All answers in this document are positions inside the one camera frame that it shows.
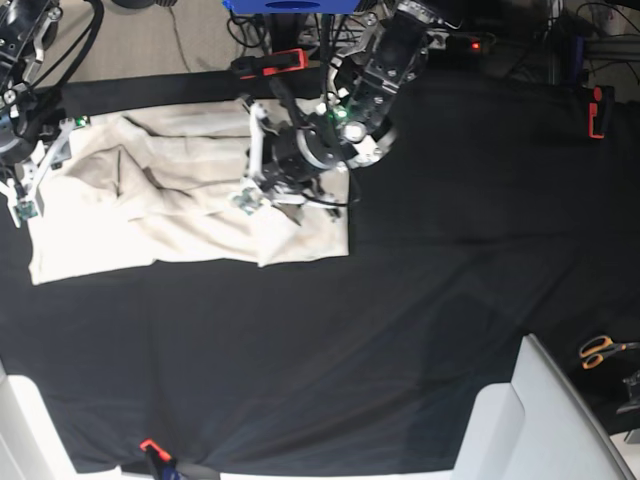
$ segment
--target black table surface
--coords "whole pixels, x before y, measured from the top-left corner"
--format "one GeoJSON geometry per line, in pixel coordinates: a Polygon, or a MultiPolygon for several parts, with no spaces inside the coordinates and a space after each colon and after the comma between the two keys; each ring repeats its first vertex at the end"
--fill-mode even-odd
{"type": "MultiPolygon", "coordinates": [[[[65,105],[243,89],[267,92],[202,74],[74,85],[65,105]]],[[[640,359],[591,372],[577,359],[595,334],[640,338],[638,110],[617,106],[595,141],[580,94],[432,72],[392,117],[395,148],[356,172],[348,258],[158,263],[32,287],[28,232],[0,210],[0,356],[40,387],[80,471],[141,460],[147,437],[225,472],[450,469],[476,394],[509,380],[531,332],[611,433],[639,426],[614,411],[640,359]]]]}

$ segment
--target cable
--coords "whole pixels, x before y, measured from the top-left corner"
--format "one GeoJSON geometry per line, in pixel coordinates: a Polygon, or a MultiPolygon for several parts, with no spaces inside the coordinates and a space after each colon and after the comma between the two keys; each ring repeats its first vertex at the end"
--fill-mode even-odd
{"type": "Polygon", "coordinates": [[[353,203],[353,202],[347,202],[347,203],[328,202],[326,200],[322,200],[321,198],[312,197],[311,195],[307,195],[304,192],[300,192],[300,195],[302,196],[302,198],[304,198],[308,202],[317,203],[319,205],[324,205],[326,207],[348,208],[353,203]]]}
{"type": "MultiPolygon", "coordinates": [[[[609,5],[608,3],[601,3],[601,2],[586,2],[586,3],[583,3],[582,5],[580,5],[576,9],[576,15],[580,15],[580,11],[583,8],[591,7],[591,6],[606,7],[608,9],[610,9],[610,10],[613,10],[614,12],[618,12],[618,15],[620,15],[622,18],[624,18],[627,21],[627,23],[629,25],[631,25],[633,27],[633,29],[640,34],[640,28],[638,28],[638,26],[635,23],[633,23],[628,16],[626,16],[624,13],[622,13],[622,11],[619,8],[617,8],[617,7],[613,6],[613,5],[609,5]]],[[[593,23],[593,12],[591,12],[591,20],[592,20],[592,23],[593,23]]]]}
{"type": "Polygon", "coordinates": [[[91,31],[91,23],[89,23],[89,25],[87,25],[87,28],[85,28],[84,31],[80,35],[78,35],[78,38],[76,38],[76,40],[71,44],[71,46],[67,49],[67,51],[64,52],[60,56],[60,58],[53,65],[51,65],[49,70],[47,70],[35,82],[33,82],[33,85],[31,85],[31,88],[36,88],[43,81],[45,81],[47,79],[47,77],[49,77],[49,75],[51,75],[55,70],[57,70],[58,67],[60,65],[62,65],[62,63],[67,59],[67,57],[69,57],[69,55],[71,55],[71,52],[73,52],[76,49],[76,47],[80,44],[80,42],[82,42],[82,40],[84,40],[84,38],[87,36],[87,34],[90,31],[91,31]]]}
{"type": "Polygon", "coordinates": [[[263,53],[267,55],[269,50],[266,46],[265,40],[267,38],[267,29],[264,25],[261,25],[261,21],[258,19],[258,16],[245,17],[236,15],[233,11],[229,10],[229,19],[227,20],[227,32],[231,35],[231,38],[235,40],[238,45],[243,47],[241,56],[244,57],[247,53],[247,50],[250,48],[261,48],[263,53]],[[242,38],[238,38],[236,34],[231,29],[231,25],[235,25],[240,30],[240,34],[242,38]],[[251,43],[251,39],[249,38],[249,32],[244,29],[245,25],[249,25],[253,27],[256,32],[258,39],[256,42],[251,43]]]}
{"type": "Polygon", "coordinates": [[[626,65],[627,67],[629,67],[629,70],[631,70],[631,73],[633,73],[633,76],[636,79],[636,82],[638,83],[638,85],[640,85],[640,75],[638,75],[638,72],[636,71],[635,68],[633,68],[633,65],[631,65],[631,61],[625,61],[625,60],[612,60],[608,63],[605,63],[604,65],[600,65],[599,67],[593,67],[593,62],[591,62],[591,70],[590,73],[594,74],[596,72],[599,72],[600,70],[605,70],[609,67],[612,67],[613,65],[626,65]]]}
{"type": "MultiPolygon", "coordinates": [[[[320,34],[320,61],[322,62],[323,65],[323,74],[322,74],[322,95],[324,98],[324,104],[325,104],[325,108],[326,108],[326,115],[327,115],[327,121],[329,122],[330,125],[330,131],[331,131],[331,143],[333,143],[333,147],[334,149],[338,152],[338,154],[340,155],[340,160],[342,161],[342,163],[347,167],[347,169],[349,170],[349,179],[352,181],[355,189],[356,189],[356,195],[355,197],[350,200],[347,204],[345,205],[329,205],[329,206],[344,206],[344,207],[349,207],[355,203],[358,203],[362,200],[362,188],[360,186],[360,183],[358,182],[358,180],[355,178],[355,175],[353,175],[353,170],[351,168],[351,166],[349,165],[349,162],[344,158],[344,152],[342,151],[342,148],[340,146],[340,140],[338,137],[338,131],[332,116],[332,109],[331,109],[331,105],[329,103],[329,65],[331,62],[331,59],[333,58],[333,54],[335,53],[335,49],[331,48],[331,25],[333,23],[333,15],[322,15],[322,19],[321,19],[321,25],[318,25],[318,29],[319,29],[319,34],[320,34]]],[[[338,26],[338,31],[336,32],[336,36],[339,37],[340,36],[340,32],[341,32],[341,28],[340,25],[338,26]]],[[[323,205],[326,205],[326,202],[323,203],[323,201],[321,201],[320,199],[315,199],[317,203],[321,203],[323,205]]]]}
{"type": "Polygon", "coordinates": [[[178,45],[178,51],[180,52],[180,58],[182,58],[182,65],[189,73],[193,73],[191,67],[189,67],[189,62],[187,62],[187,56],[184,54],[184,48],[182,46],[182,37],[180,36],[180,31],[178,30],[178,19],[176,18],[176,12],[173,11],[173,7],[168,7],[169,15],[171,15],[171,20],[173,22],[173,33],[176,37],[176,44],[178,45]]]}
{"type": "Polygon", "coordinates": [[[524,53],[520,56],[520,58],[518,60],[516,60],[516,62],[513,64],[513,66],[507,71],[507,73],[505,74],[504,78],[509,78],[511,75],[513,75],[518,70],[518,68],[520,68],[520,66],[522,64],[524,64],[524,62],[527,60],[527,58],[529,58],[531,53],[533,53],[533,50],[538,46],[538,44],[540,42],[542,42],[544,40],[544,34],[551,29],[552,25],[553,25],[553,23],[551,25],[545,25],[545,27],[542,29],[542,31],[538,33],[538,35],[540,35],[540,37],[533,39],[533,41],[526,47],[524,53]]]}

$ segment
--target black cable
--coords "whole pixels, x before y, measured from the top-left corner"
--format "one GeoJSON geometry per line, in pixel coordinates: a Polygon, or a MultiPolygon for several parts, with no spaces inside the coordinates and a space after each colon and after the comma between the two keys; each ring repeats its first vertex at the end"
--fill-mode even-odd
{"type": "Polygon", "coordinates": [[[25,92],[18,93],[16,100],[13,102],[13,104],[5,105],[0,110],[0,116],[5,115],[13,105],[18,103],[24,97],[24,95],[27,95],[27,94],[32,95],[33,90],[38,85],[40,85],[47,77],[49,77],[49,75],[51,75],[51,73],[53,73],[67,59],[67,57],[69,57],[69,55],[76,49],[76,47],[80,44],[80,42],[82,42],[82,40],[84,40],[85,37],[89,35],[89,37],[87,38],[87,41],[83,45],[82,50],[80,51],[78,56],[74,59],[71,65],[69,65],[65,73],[58,80],[58,82],[56,82],[55,85],[49,88],[47,93],[44,95],[43,99],[41,99],[40,105],[36,110],[38,114],[36,115],[34,120],[31,122],[29,130],[32,132],[34,129],[39,129],[42,122],[46,120],[46,116],[50,115],[53,112],[53,110],[58,104],[58,101],[56,100],[59,100],[60,90],[62,90],[62,87],[66,85],[66,83],[73,76],[73,74],[78,70],[78,67],[82,64],[82,62],[86,58],[87,54],[89,53],[89,50],[91,50],[91,47],[95,43],[95,39],[98,36],[100,27],[102,26],[102,20],[104,18],[104,5],[102,4],[101,0],[84,0],[84,1],[91,3],[91,6],[93,7],[93,18],[91,19],[91,22],[89,22],[89,25],[87,25],[84,31],[71,44],[71,46],[67,49],[67,51],[64,52],[62,56],[49,68],[49,70],[47,70],[44,74],[42,74],[33,83],[33,85],[27,86],[28,88],[25,92]]]}
{"type": "Polygon", "coordinates": [[[187,56],[184,53],[184,48],[182,46],[182,37],[180,36],[180,31],[178,30],[178,19],[176,18],[176,12],[173,11],[173,7],[168,7],[167,10],[171,15],[171,20],[173,22],[173,33],[176,37],[176,44],[178,45],[178,51],[180,52],[180,58],[182,58],[182,65],[189,73],[193,73],[191,67],[189,67],[189,62],[187,62],[187,56]]]}
{"type": "Polygon", "coordinates": [[[338,30],[336,30],[336,34],[333,36],[333,45],[331,46],[331,48],[333,49],[333,51],[335,52],[336,50],[336,45],[338,44],[338,40],[340,40],[340,34],[342,33],[342,30],[345,27],[345,23],[347,22],[347,15],[343,15],[342,18],[340,19],[340,23],[338,24],[338,30]]]}
{"type": "Polygon", "coordinates": [[[640,75],[638,75],[638,72],[636,71],[635,68],[633,68],[633,65],[631,65],[631,61],[625,61],[625,60],[612,60],[608,63],[605,63],[604,65],[600,65],[599,67],[594,67],[593,66],[593,62],[590,60],[591,62],[591,69],[590,69],[590,73],[595,74],[596,72],[599,72],[600,70],[605,70],[609,67],[612,67],[613,65],[626,65],[627,67],[629,67],[629,70],[631,70],[631,72],[633,73],[633,76],[636,79],[636,82],[638,83],[638,85],[640,85],[640,75]]]}
{"type": "Polygon", "coordinates": [[[55,70],[57,70],[58,67],[62,65],[62,63],[67,59],[67,57],[71,55],[71,52],[73,52],[76,49],[76,47],[80,44],[80,42],[84,40],[84,38],[88,35],[90,31],[91,31],[91,23],[87,25],[87,28],[85,28],[84,31],[78,36],[78,38],[76,38],[76,40],[71,44],[71,46],[67,49],[67,51],[64,52],[60,56],[60,58],[56,60],[56,62],[53,65],[51,65],[49,70],[47,70],[35,82],[33,82],[33,85],[31,86],[31,88],[36,88],[38,85],[44,82],[45,79],[49,77],[49,75],[51,75],[55,70]]]}
{"type": "MultiPolygon", "coordinates": [[[[331,105],[329,103],[329,65],[330,65],[331,59],[333,58],[333,54],[335,53],[335,50],[331,48],[331,33],[332,33],[331,25],[333,23],[333,19],[334,19],[333,17],[334,17],[333,15],[322,15],[321,25],[318,25],[319,36],[320,36],[320,61],[323,66],[322,96],[324,99],[325,109],[327,111],[326,113],[327,121],[329,122],[329,125],[331,127],[329,129],[332,137],[331,142],[333,143],[334,149],[340,155],[341,157],[340,160],[342,161],[342,163],[344,163],[344,165],[349,170],[349,179],[353,183],[357,192],[355,197],[352,200],[350,200],[347,204],[344,205],[344,207],[349,207],[354,203],[358,203],[362,200],[362,188],[358,180],[355,178],[355,175],[353,175],[353,170],[351,169],[349,162],[344,158],[344,152],[342,151],[342,148],[340,146],[338,131],[336,128],[336,124],[334,122],[331,105]]],[[[340,26],[338,27],[337,35],[338,36],[340,35],[340,26]]]]}
{"type": "Polygon", "coordinates": [[[307,195],[304,192],[300,192],[300,195],[302,196],[302,198],[304,198],[308,202],[317,203],[319,205],[324,205],[326,207],[348,208],[354,203],[354,202],[347,202],[347,203],[328,202],[326,200],[322,200],[321,198],[307,195]]]}
{"type": "MultiPolygon", "coordinates": [[[[580,11],[583,8],[591,7],[591,6],[605,7],[605,8],[608,8],[610,10],[613,10],[614,12],[618,12],[618,14],[622,18],[624,18],[627,21],[627,23],[629,25],[631,25],[636,32],[638,32],[640,34],[640,28],[638,28],[638,26],[635,23],[633,23],[629,17],[627,17],[624,13],[622,13],[622,11],[619,8],[615,7],[614,5],[609,5],[608,3],[601,3],[601,2],[586,2],[586,3],[583,3],[582,5],[580,5],[576,9],[576,15],[580,15],[580,11]]],[[[592,23],[593,23],[593,12],[591,12],[591,19],[592,19],[592,23]]]]}
{"type": "Polygon", "coordinates": [[[231,35],[231,38],[233,38],[238,45],[243,47],[241,56],[244,57],[247,53],[247,50],[250,48],[261,48],[265,55],[269,53],[269,50],[265,43],[265,40],[267,38],[267,29],[264,25],[260,24],[257,16],[240,16],[229,10],[227,32],[229,33],[229,35],[231,35]],[[236,27],[238,27],[242,38],[238,38],[236,36],[236,34],[233,32],[233,29],[231,28],[231,25],[235,25],[236,27]],[[247,25],[253,27],[254,31],[256,32],[257,40],[254,43],[251,43],[248,30],[245,30],[245,26],[247,25]]]}
{"type": "Polygon", "coordinates": [[[553,23],[551,25],[546,25],[542,29],[542,31],[538,32],[537,34],[534,34],[534,35],[536,35],[536,38],[534,38],[533,41],[531,43],[529,43],[529,45],[526,47],[524,53],[511,66],[511,68],[505,74],[504,78],[509,78],[511,75],[513,75],[518,70],[518,68],[520,68],[521,65],[524,64],[524,62],[533,53],[533,50],[538,46],[538,44],[540,44],[542,41],[544,41],[544,34],[551,29],[552,25],[553,25],[553,23]]]}
{"type": "Polygon", "coordinates": [[[85,58],[89,54],[89,51],[93,47],[96,38],[98,38],[98,33],[100,32],[100,27],[102,26],[102,21],[104,20],[104,5],[101,0],[84,0],[85,2],[89,2],[93,7],[93,18],[91,19],[91,23],[89,24],[89,33],[86,42],[82,45],[78,56],[71,62],[71,65],[65,70],[64,74],[58,82],[51,87],[47,93],[44,95],[40,105],[38,106],[38,114],[34,121],[32,121],[30,129],[40,128],[40,125],[46,117],[49,116],[57,107],[60,101],[60,92],[62,87],[64,87],[67,82],[73,77],[76,73],[82,62],[84,62],[85,58]]]}

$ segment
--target beige cloth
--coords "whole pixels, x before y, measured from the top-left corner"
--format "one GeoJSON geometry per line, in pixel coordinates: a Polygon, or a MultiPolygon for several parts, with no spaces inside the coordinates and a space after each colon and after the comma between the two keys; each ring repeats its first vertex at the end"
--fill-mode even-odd
{"type": "MultiPolygon", "coordinates": [[[[29,222],[33,284],[156,260],[265,266],[348,255],[346,212],[333,221],[304,206],[294,221],[275,208],[247,216],[231,204],[247,164],[248,120],[225,102],[102,115],[74,131],[73,158],[48,174],[44,216],[29,222]]],[[[323,176],[340,201],[348,184],[347,174],[323,176]]]]}

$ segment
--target wire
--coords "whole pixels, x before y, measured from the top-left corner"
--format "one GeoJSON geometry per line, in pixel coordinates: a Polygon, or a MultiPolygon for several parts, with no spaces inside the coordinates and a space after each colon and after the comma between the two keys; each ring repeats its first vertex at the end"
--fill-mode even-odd
{"type": "MultiPolygon", "coordinates": [[[[344,158],[344,152],[342,151],[342,148],[340,146],[340,140],[338,137],[338,131],[336,128],[336,124],[334,122],[333,119],[333,115],[332,115],[332,109],[331,109],[331,105],[329,103],[329,65],[331,63],[331,59],[333,58],[333,55],[335,53],[335,48],[331,48],[331,25],[333,23],[334,20],[334,15],[322,15],[322,19],[321,19],[321,26],[318,25],[318,29],[319,29],[319,36],[320,36],[320,61],[322,62],[324,71],[323,71],[323,75],[322,75],[322,95],[323,95],[323,99],[324,99],[324,104],[325,104],[325,109],[327,111],[326,115],[327,115],[327,122],[329,122],[329,126],[331,127],[329,130],[331,132],[331,143],[333,143],[333,147],[334,149],[338,152],[338,154],[340,155],[340,160],[342,161],[342,163],[347,167],[347,169],[349,170],[349,179],[351,180],[351,182],[353,183],[355,189],[356,189],[356,195],[354,196],[353,199],[351,199],[347,204],[344,205],[328,205],[328,206],[340,206],[340,207],[349,207],[355,203],[358,203],[362,200],[362,188],[360,186],[360,183],[358,182],[358,180],[355,178],[355,175],[353,175],[353,170],[351,168],[351,166],[349,165],[349,162],[344,158]]],[[[336,32],[336,37],[340,36],[340,32],[341,32],[341,26],[344,26],[344,24],[341,24],[338,26],[338,31],[336,32]]],[[[326,202],[323,203],[323,201],[321,201],[320,199],[315,199],[315,201],[317,203],[320,203],[322,205],[326,205],[326,202]]]]}
{"type": "Polygon", "coordinates": [[[173,33],[176,37],[176,44],[178,45],[178,51],[180,52],[180,58],[182,58],[182,64],[184,68],[189,73],[193,73],[191,67],[189,67],[189,62],[187,62],[187,56],[184,54],[184,48],[182,46],[182,37],[180,36],[180,31],[178,30],[178,19],[176,18],[176,12],[173,11],[173,7],[168,7],[167,10],[171,15],[171,20],[173,22],[173,33]]]}
{"type": "Polygon", "coordinates": [[[261,24],[261,20],[257,15],[252,17],[240,16],[233,13],[233,11],[229,10],[229,19],[227,20],[227,32],[231,35],[231,38],[235,40],[235,42],[242,46],[242,54],[240,56],[244,57],[247,53],[247,50],[250,48],[261,48],[263,53],[267,55],[269,50],[265,43],[267,38],[267,29],[261,24]],[[235,25],[238,27],[242,38],[238,38],[236,34],[233,32],[231,25],[235,25]],[[254,43],[251,43],[251,39],[249,37],[249,31],[245,30],[245,26],[249,25],[253,27],[256,32],[257,40],[254,43]]]}
{"type": "Polygon", "coordinates": [[[48,89],[43,99],[39,102],[39,106],[37,110],[36,116],[30,122],[28,127],[29,131],[35,131],[35,129],[39,129],[42,125],[42,122],[46,120],[46,117],[50,115],[57,104],[59,103],[59,95],[62,87],[67,84],[70,78],[76,73],[87,54],[93,47],[95,40],[98,36],[98,32],[100,31],[100,27],[102,26],[102,21],[104,19],[104,5],[101,0],[84,0],[88,2],[93,7],[93,18],[89,25],[84,29],[84,31],[78,36],[78,38],[71,44],[71,46],[67,49],[66,52],[62,54],[62,56],[47,70],[42,76],[40,76],[33,85],[28,86],[27,90],[24,92],[18,93],[16,100],[12,104],[5,105],[0,110],[0,116],[5,115],[9,109],[16,103],[20,101],[26,94],[32,94],[33,90],[40,85],[51,73],[53,73],[66,59],[69,55],[76,49],[76,47],[82,42],[82,40],[87,38],[85,44],[82,46],[82,49],[78,53],[78,56],[71,62],[71,65],[65,70],[62,74],[58,82],[48,89]]]}
{"type": "Polygon", "coordinates": [[[308,202],[317,203],[319,205],[324,205],[326,207],[348,208],[353,203],[353,202],[347,202],[347,203],[328,202],[326,200],[322,200],[321,198],[312,197],[311,195],[307,195],[304,192],[300,192],[300,195],[302,196],[302,198],[304,198],[308,202]]]}
{"type": "Polygon", "coordinates": [[[595,75],[596,72],[599,72],[600,70],[605,70],[609,67],[612,67],[613,65],[626,65],[627,67],[629,67],[629,70],[631,70],[631,72],[633,73],[633,76],[636,79],[636,82],[638,83],[638,85],[640,85],[640,75],[638,75],[638,72],[636,71],[635,68],[633,68],[633,65],[631,65],[631,61],[624,61],[624,60],[612,60],[608,63],[605,63],[604,65],[600,65],[599,67],[594,67],[593,66],[593,61],[591,62],[591,70],[590,72],[592,74],[595,75]]]}
{"type": "MultiPolygon", "coordinates": [[[[620,15],[622,18],[624,18],[627,21],[627,23],[629,25],[631,25],[633,27],[633,29],[640,34],[640,28],[638,28],[638,26],[635,23],[633,23],[628,16],[626,16],[624,13],[622,13],[622,11],[619,8],[617,8],[617,7],[613,6],[613,5],[609,5],[608,3],[601,3],[601,2],[586,2],[586,3],[583,3],[582,5],[580,5],[576,9],[576,15],[580,15],[580,11],[582,9],[584,9],[586,7],[592,7],[592,6],[606,7],[608,9],[610,9],[610,10],[613,10],[614,12],[618,12],[618,15],[620,15]]],[[[591,12],[591,20],[593,22],[593,11],[591,12]]]]}
{"type": "Polygon", "coordinates": [[[71,44],[71,46],[67,49],[67,51],[64,52],[53,65],[51,65],[49,70],[47,70],[35,82],[33,82],[33,85],[31,85],[31,88],[36,88],[47,77],[49,77],[49,75],[51,75],[55,70],[57,70],[58,67],[67,59],[67,57],[71,55],[71,52],[73,52],[76,49],[76,47],[80,44],[80,42],[84,40],[84,38],[88,35],[90,31],[91,31],[91,23],[87,25],[87,28],[85,28],[84,31],[78,36],[78,38],[76,38],[76,40],[71,44]]]}

